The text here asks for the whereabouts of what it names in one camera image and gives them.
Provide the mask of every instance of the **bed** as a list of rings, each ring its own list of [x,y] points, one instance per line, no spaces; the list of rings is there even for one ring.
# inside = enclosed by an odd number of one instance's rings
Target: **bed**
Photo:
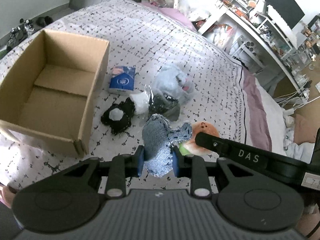
[[[80,33],[110,41],[108,71],[96,98],[89,154],[109,161],[118,154],[133,154],[141,145],[142,122],[134,117],[132,126],[113,136],[100,116],[112,103],[125,97],[107,92],[110,69],[116,65],[136,67],[135,90],[150,84],[165,64],[175,64],[195,85],[195,94],[182,109],[179,120],[212,123],[223,138],[285,155],[285,124],[281,108],[258,81],[204,37],[152,8],[130,0],[112,0],[74,12],[48,28]],[[23,52],[34,34],[0,62],[0,81]],[[19,145],[0,135],[0,182],[20,189],[59,172],[80,159]],[[215,161],[217,154],[204,156]],[[153,177],[144,169],[140,178],[127,179],[127,188],[188,188],[190,180],[169,172]],[[214,180],[212,189],[217,192]]]

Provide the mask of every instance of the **hamburger-shaped toy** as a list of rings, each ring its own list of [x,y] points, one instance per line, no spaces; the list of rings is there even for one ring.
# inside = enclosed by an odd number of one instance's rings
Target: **hamburger-shaped toy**
[[[196,122],[192,124],[192,137],[190,140],[179,144],[179,150],[182,155],[207,155],[210,154],[210,150],[207,150],[201,146],[196,145],[196,135],[200,132],[220,137],[218,130],[209,122]]]

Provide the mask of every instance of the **black monitor screen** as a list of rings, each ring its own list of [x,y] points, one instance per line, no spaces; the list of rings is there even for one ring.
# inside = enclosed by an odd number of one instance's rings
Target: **black monitor screen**
[[[295,0],[266,0],[267,5],[273,8],[281,15],[289,27],[292,29],[302,19],[304,12],[301,10]]]

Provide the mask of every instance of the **bed sheet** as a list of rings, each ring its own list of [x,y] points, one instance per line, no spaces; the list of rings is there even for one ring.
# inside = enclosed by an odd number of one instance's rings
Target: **bed sheet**
[[[136,67],[135,90],[150,84],[167,63],[176,64],[193,80],[194,98],[182,108],[179,122],[211,122],[223,138],[252,144],[250,111],[244,92],[242,67],[232,62],[204,37],[177,24],[164,15],[130,0],[112,0],[81,9],[48,28],[79,33],[110,41],[108,70],[103,87],[96,98],[95,113],[85,158],[99,157],[109,161],[118,154],[133,154],[143,144],[139,117],[123,134],[113,136],[100,116],[112,103],[125,97],[107,92],[111,68],[116,65]],[[28,43],[25,40],[0,62],[0,81],[10,70]],[[215,161],[217,154],[204,156]],[[13,143],[0,135],[0,182],[19,189],[72,166],[80,159],[45,152]],[[140,178],[128,178],[127,188],[188,188],[190,180],[176,178],[171,171],[164,178],[149,176],[146,169]],[[217,192],[211,179],[214,192]]]

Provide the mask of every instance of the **gray ribbed panel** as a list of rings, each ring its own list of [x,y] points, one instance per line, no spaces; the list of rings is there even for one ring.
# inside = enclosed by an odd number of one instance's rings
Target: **gray ribbed panel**
[[[123,199],[110,200],[99,215],[76,230],[41,235],[27,230],[18,240],[301,240],[294,230],[269,235],[250,233],[224,221],[206,200],[186,190],[132,190]]]

